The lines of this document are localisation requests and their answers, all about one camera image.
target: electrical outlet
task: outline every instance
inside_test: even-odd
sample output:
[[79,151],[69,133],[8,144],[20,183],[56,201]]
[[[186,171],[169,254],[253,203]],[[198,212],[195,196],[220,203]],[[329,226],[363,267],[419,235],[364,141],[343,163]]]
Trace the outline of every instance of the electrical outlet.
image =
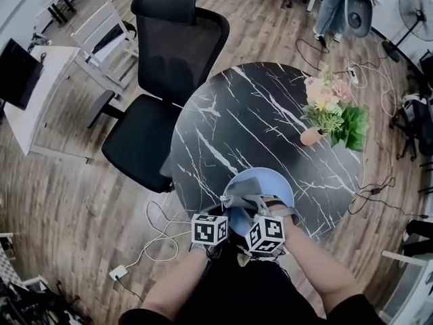
[[354,85],[358,85],[359,84],[358,77],[354,68],[347,68],[347,72],[349,72],[350,82]]
[[113,280],[121,279],[124,275],[128,274],[128,270],[124,268],[124,265],[120,265],[113,269],[109,275]]

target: round table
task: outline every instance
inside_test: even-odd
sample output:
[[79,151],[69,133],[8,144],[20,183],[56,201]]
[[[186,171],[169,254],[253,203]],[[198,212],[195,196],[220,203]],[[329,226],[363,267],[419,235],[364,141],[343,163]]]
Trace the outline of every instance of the round table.
[[301,226],[326,240],[357,191],[360,157],[329,138],[300,142],[304,73],[291,66],[250,63],[207,80],[188,100],[171,142],[173,181],[182,205],[200,211],[219,203],[229,180],[268,167],[290,183]]

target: sleeve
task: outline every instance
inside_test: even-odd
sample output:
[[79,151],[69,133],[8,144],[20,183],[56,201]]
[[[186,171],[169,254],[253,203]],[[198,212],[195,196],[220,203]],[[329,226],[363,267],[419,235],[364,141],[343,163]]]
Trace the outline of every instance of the sleeve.
[[130,309],[119,318],[118,325],[173,325],[173,323],[154,311],[148,309]]
[[374,307],[362,295],[354,295],[337,305],[327,317],[329,324],[333,325],[384,325],[376,314]]

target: person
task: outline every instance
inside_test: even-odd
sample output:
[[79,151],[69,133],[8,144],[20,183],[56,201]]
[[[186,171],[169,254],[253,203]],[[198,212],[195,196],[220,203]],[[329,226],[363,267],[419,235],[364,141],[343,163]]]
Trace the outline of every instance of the person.
[[[265,202],[275,200],[265,198]],[[285,207],[276,204],[270,211]],[[219,259],[192,249],[173,271],[157,281],[141,309],[130,309],[119,325],[224,324],[383,324],[353,275],[319,248],[290,216],[283,218],[285,246],[319,293],[327,319],[319,318],[295,289],[287,272],[272,261],[237,263],[237,251],[222,243]]]
[[320,36],[324,37],[330,31],[335,41],[341,41],[342,34],[346,29],[344,4],[345,0],[323,0],[319,17],[313,27],[316,40],[319,40]]
[[404,255],[412,257],[414,255],[433,253],[433,223],[411,219],[403,233],[403,242],[406,242],[412,234],[426,237],[428,240],[405,243],[403,245]]

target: black shirt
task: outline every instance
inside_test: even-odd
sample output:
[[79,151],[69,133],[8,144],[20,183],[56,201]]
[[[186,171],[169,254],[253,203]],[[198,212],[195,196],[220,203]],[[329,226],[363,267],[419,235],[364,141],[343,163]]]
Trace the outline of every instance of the black shirt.
[[[383,324],[364,295],[337,305],[327,320],[319,318],[276,263],[213,262],[193,295],[179,312],[176,324]],[[119,325],[169,325],[170,320],[146,309],[131,309]]]

